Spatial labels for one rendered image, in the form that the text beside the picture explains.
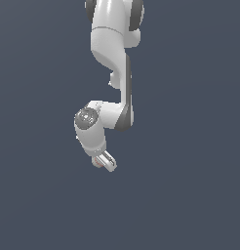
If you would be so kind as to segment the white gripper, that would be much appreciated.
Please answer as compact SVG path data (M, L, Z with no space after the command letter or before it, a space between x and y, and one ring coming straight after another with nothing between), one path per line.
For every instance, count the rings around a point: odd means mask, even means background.
M117 167L116 160L106 150L99 156L93 156L92 164L98 168L104 167L109 172L113 172Z

